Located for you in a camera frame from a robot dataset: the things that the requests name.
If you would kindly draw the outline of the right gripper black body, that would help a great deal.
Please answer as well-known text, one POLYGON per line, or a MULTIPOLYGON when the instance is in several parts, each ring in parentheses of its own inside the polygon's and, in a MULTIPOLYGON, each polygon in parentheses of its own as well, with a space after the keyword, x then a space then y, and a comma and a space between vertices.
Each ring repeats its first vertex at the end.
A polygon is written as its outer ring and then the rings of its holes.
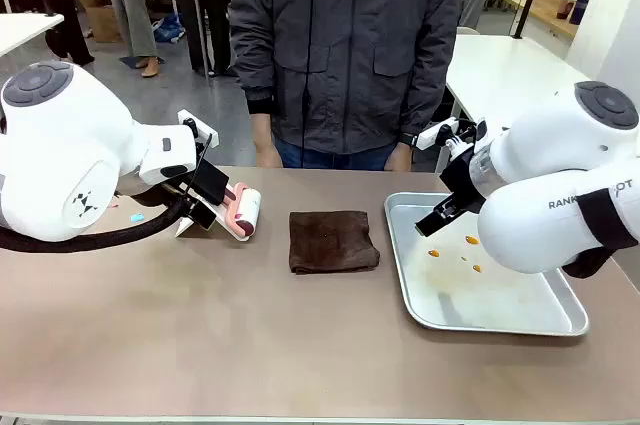
POLYGON ((480 209, 484 204, 485 198, 471 179, 470 163, 473 156, 474 146, 471 144, 456 156, 451 156, 440 175, 450 195, 438 205, 440 209, 480 209))

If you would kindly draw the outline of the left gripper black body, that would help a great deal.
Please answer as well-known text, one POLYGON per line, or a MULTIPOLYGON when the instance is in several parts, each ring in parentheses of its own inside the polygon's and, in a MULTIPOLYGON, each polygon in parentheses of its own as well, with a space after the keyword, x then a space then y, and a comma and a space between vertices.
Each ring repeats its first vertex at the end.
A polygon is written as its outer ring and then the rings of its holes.
POLYGON ((190 189, 189 183, 197 165, 205 159, 206 150, 212 145, 214 136, 205 134, 205 140, 198 136, 193 143, 188 143, 187 147, 182 147, 179 155, 172 158, 171 162, 160 168, 163 181, 161 185, 168 193, 173 195, 190 196, 190 200, 212 205, 202 199, 197 193, 190 189))

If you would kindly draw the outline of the person's left hand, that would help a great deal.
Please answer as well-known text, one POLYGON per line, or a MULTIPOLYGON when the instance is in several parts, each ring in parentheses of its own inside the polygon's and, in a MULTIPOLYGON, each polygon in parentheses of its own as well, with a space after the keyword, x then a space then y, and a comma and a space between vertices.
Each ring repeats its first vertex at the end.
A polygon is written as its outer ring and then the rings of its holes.
POLYGON ((412 149, 409 145, 398 143, 384 166, 385 171, 390 172, 410 172, 412 168, 412 149))

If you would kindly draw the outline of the person's right hand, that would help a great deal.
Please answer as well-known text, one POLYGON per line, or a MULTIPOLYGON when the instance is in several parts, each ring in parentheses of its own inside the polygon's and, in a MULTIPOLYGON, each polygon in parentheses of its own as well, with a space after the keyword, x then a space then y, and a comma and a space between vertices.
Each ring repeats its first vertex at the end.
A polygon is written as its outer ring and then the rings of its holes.
POLYGON ((255 139, 256 165, 261 168, 282 168, 282 158, 273 143, 273 139, 268 136, 264 139, 255 139))

